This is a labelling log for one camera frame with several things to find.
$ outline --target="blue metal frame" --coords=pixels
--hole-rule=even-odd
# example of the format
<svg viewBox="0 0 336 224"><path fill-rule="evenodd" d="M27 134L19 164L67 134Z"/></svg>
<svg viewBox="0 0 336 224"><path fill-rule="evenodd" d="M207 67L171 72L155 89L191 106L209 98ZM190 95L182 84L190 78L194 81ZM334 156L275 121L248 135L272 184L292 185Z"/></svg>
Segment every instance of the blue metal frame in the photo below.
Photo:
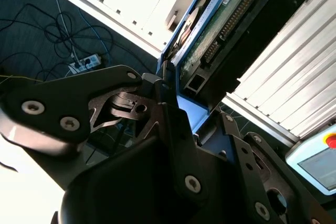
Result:
<svg viewBox="0 0 336 224"><path fill-rule="evenodd" d="M201 104L198 104L195 101L193 101L192 99L180 94L180 87L179 87L180 66L181 66L184 58L187 56L187 54L191 50L192 46L197 41L198 37L201 35L201 33L202 33L203 29L205 28L206 24L210 21L211 17L214 15L214 13L219 8L222 1L223 0L211 0L210 1L207 8L204 10L203 14L201 15L199 21L197 22L196 26L194 27L194 29L192 30L192 32L188 36L188 39L186 40L186 42L184 43L182 48L177 52L176 56L172 60L172 62L176 66L176 80L177 80L177 82L176 82L176 93L177 93L178 105L181 109L186 111L186 113L188 115L188 118L189 118L190 125L191 125L191 129L194 133L198 130L198 128L208 118L209 110L208 110L207 107L205 107ZM175 29L175 32L174 32L171 40L169 41L169 43L166 45L166 47L162 51L161 57L158 60L157 71L160 69L161 64L163 62L163 55L169 49L171 43L173 42L173 39L175 38L175 36L177 36L177 31L179 31L179 29L182 27L184 21L186 21L188 15L189 15L189 12L191 11L191 9L193 8L193 6L195 5L196 2L197 2L197 0L193 0L190 7L188 8L186 13L184 14L183 18L181 19L179 25Z"/></svg>

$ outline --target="electrical outlet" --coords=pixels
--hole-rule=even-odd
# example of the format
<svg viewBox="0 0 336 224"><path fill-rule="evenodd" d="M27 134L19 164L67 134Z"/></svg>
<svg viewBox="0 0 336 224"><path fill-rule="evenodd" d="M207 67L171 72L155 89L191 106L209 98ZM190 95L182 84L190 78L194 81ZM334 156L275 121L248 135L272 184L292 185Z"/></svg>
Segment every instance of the electrical outlet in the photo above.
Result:
<svg viewBox="0 0 336 224"><path fill-rule="evenodd" d="M85 65L85 61L90 60L90 63ZM98 54L91 55L89 57L86 57L84 59L79 60L81 63L81 66L78 66L79 63L73 62L70 64L69 69L73 74L81 73L84 71L87 71L90 68L94 68L96 66L99 66L101 64L100 57Z"/></svg>

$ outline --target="red emergency stop button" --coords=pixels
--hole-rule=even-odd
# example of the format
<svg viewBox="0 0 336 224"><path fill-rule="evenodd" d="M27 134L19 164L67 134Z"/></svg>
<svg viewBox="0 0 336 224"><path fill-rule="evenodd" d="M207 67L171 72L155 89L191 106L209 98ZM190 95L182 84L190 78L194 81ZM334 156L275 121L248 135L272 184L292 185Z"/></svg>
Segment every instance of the red emergency stop button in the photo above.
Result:
<svg viewBox="0 0 336 224"><path fill-rule="evenodd" d="M330 148L336 149L336 134L335 135L329 135L325 139L326 139L326 144Z"/></svg>

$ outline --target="black metal bracket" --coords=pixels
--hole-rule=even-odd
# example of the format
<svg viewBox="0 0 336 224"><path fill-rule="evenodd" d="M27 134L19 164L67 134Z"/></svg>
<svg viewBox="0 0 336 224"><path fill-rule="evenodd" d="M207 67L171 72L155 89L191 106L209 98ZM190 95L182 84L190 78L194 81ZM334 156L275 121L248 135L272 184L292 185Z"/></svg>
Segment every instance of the black metal bracket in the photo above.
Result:
<svg viewBox="0 0 336 224"><path fill-rule="evenodd" d="M208 189L187 114L178 108L175 90L165 81L156 80L153 89L156 104L153 105L149 120L135 142L158 135L169 150L175 190L181 197L200 206L208 197ZM185 186L188 175L195 177L200 183L199 192L192 192Z"/></svg>
<svg viewBox="0 0 336 224"><path fill-rule="evenodd" d="M13 143L49 155L76 153L90 132L107 122L96 125L106 101L141 83L133 69L117 66L13 90L1 100L0 132ZM119 118L107 119L113 124ZM77 129L66 129L67 123Z"/></svg>
<svg viewBox="0 0 336 224"><path fill-rule="evenodd" d="M248 221L282 223L268 201L251 147L237 137L240 134L235 120L229 114L221 112L213 115L210 121L211 125L215 126L210 131L211 134L205 135L203 132L207 130L199 130L202 142L206 137L202 148L224 156L231 164L232 174L235 176L232 180L239 182L237 197L241 197L241 201L244 202L241 208L245 208L243 212L250 218Z"/></svg>
<svg viewBox="0 0 336 224"><path fill-rule="evenodd" d="M287 223L318 223L312 220L320 223L334 222L260 135L249 132L244 136L244 141L262 161L259 171L264 175L264 188L269 198L272 196L271 192L276 189L287 202L286 213L281 216L283 220ZM268 170L270 173L265 176L264 172Z"/></svg>

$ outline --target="screw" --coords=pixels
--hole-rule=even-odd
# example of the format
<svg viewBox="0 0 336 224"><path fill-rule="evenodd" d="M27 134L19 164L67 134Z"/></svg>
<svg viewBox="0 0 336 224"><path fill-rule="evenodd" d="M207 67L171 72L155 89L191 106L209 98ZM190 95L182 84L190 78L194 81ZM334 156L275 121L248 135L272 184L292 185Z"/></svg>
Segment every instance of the screw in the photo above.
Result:
<svg viewBox="0 0 336 224"><path fill-rule="evenodd" d="M61 127L67 131L76 131L79 129L80 123L76 118L66 116L59 122Z"/></svg>
<svg viewBox="0 0 336 224"><path fill-rule="evenodd" d="M254 140L257 141L258 143L261 143L261 138L257 135L253 136Z"/></svg>
<svg viewBox="0 0 336 224"><path fill-rule="evenodd" d="M219 153L219 156L226 157L226 151L221 150L220 153Z"/></svg>
<svg viewBox="0 0 336 224"><path fill-rule="evenodd" d="M44 105L38 101L26 101L22 103L21 108L29 115L40 115L44 112Z"/></svg>
<svg viewBox="0 0 336 224"><path fill-rule="evenodd" d="M264 219L264 220L269 220L270 219L270 215L269 215L269 211L267 210L267 208L260 202L255 203L255 208L257 213Z"/></svg>
<svg viewBox="0 0 336 224"><path fill-rule="evenodd" d="M186 176L184 182L186 187L193 193L198 194L201 191L201 184L194 176L192 175Z"/></svg>
<svg viewBox="0 0 336 224"><path fill-rule="evenodd" d="M226 117L226 119L227 119L229 122L233 122L233 118L232 118L231 116L226 115L225 117Z"/></svg>
<svg viewBox="0 0 336 224"><path fill-rule="evenodd" d="M135 79L136 78L136 75L133 74L132 72L128 72L127 73L128 77L132 78L132 79Z"/></svg>
<svg viewBox="0 0 336 224"><path fill-rule="evenodd" d="M317 219L312 219L312 220L311 220L311 223L312 223L312 224L321 224Z"/></svg>

